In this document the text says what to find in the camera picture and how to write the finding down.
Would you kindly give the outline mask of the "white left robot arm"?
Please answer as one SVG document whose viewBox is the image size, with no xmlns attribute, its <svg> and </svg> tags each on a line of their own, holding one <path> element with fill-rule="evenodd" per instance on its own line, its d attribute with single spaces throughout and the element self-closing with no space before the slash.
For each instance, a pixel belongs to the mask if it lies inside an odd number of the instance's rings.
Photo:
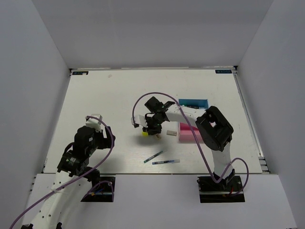
<svg viewBox="0 0 305 229">
<path fill-rule="evenodd" d="M 111 192 L 114 184 L 110 178 L 101 177 L 96 167 L 89 166 L 89 158 L 100 149 L 112 150 L 115 136 L 111 128 L 101 129 L 101 124 L 86 124 L 77 130 L 57 166 L 50 192 L 36 201 L 42 203 L 37 215 L 23 229 L 61 229 L 76 205 L 99 192 Z"/>
</svg>

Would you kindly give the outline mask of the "green gel pen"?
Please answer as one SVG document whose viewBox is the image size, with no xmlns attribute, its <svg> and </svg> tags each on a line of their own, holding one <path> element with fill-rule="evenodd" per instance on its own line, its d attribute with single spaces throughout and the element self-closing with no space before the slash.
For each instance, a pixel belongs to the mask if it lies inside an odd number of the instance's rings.
<svg viewBox="0 0 305 229">
<path fill-rule="evenodd" d="M 156 154 L 154 154 L 153 156 L 149 157 L 148 159 L 144 160 L 143 163 L 146 164 L 147 162 L 151 161 L 152 159 L 158 157 L 159 155 L 163 154 L 164 152 L 166 152 L 166 150 L 162 150 Z"/>
</svg>

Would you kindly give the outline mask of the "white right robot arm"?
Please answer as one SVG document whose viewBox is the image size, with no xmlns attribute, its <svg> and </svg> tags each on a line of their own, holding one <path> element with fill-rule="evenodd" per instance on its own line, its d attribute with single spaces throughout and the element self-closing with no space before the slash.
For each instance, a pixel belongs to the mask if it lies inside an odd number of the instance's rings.
<svg viewBox="0 0 305 229">
<path fill-rule="evenodd" d="M 213 178 L 220 190 L 227 190 L 233 183 L 235 170 L 230 155 L 230 142 L 233 127 L 215 106 L 208 109 L 196 109 L 175 102 L 160 102 L 154 96 L 145 104 L 150 111 L 135 116 L 135 123 L 142 126 L 148 135 L 156 135 L 162 131 L 163 122 L 177 122 L 190 125 L 190 129 L 198 129 L 203 143 L 211 149 L 213 156 Z"/>
</svg>

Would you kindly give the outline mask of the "green cap highlighter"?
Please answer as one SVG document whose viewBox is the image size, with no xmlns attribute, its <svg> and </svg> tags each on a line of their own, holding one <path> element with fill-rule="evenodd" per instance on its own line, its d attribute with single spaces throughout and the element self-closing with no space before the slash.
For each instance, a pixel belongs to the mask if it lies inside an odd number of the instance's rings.
<svg viewBox="0 0 305 229">
<path fill-rule="evenodd" d="M 198 107 L 198 106 L 189 105 L 189 104 L 187 104 L 187 105 L 183 105 L 183 107 L 188 107 L 188 108 L 192 108 L 192 109 L 199 109 L 199 107 Z"/>
</svg>

